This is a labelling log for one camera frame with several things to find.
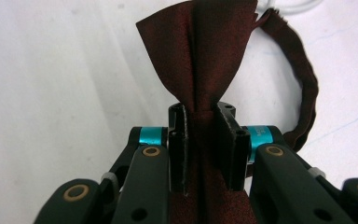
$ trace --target white surface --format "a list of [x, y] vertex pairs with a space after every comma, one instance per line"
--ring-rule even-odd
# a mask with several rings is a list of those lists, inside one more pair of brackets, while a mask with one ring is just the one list
[[[33, 222], [66, 181], [99, 181], [131, 127], [168, 125], [176, 100], [134, 24], [177, 2], [0, 0], [0, 223]], [[340, 188], [358, 176], [358, 1], [326, 0], [286, 19], [320, 82], [300, 155]], [[286, 132], [299, 94], [281, 51], [257, 30], [222, 101], [240, 124]]]

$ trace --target dark red fabric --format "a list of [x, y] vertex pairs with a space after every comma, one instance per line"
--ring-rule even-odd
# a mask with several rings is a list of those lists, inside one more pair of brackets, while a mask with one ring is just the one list
[[269, 9], [262, 18], [268, 18], [260, 27], [281, 47], [292, 65], [293, 72], [302, 83], [302, 101], [300, 117], [294, 130], [283, 135], [285, 142], [294, 151], [299, 151], [307, 141], [310, 129], [315, 121], [318, 80], [306, 56], [301, 39], [287, 25], [277, 11]]
[[161, 82], [188, 112], [188, 186], [186, 194], [171, 196], [171, 223], [255, 223], [246, 192], [227, 190], [216, 166], [213, 109], [237, 73], [256, 26], [286, 48], [285, 55], [303, 82], [300, 122], [285, 139], [301, 147], [313, 123], [314, 110], [308, 113], [314, 109], [316, 78], [309, 77], [313, 73], [301, 42], [298, 45], [296, 34], [273, 11], [256, 22], [255, 7], [255, 0], [184, 2], [137, 23]]

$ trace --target bolt hole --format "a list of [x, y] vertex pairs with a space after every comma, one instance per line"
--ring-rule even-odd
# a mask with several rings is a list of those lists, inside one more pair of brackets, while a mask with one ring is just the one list
[[147, 212], [144, 208], [137, 208], [133, 210], [131, 217], [134, 221], [142, 221], [147, 217]]
[[331, 215], [328, 212], [326, 212], [325, 210], [320, 209], [320, 208], [313, 210], [313, 214], [315, 214], [316, 217], [318, 217], [319, 219], [324, 220], [324, 221], [333, 220], [333, 218], [331, 217]]

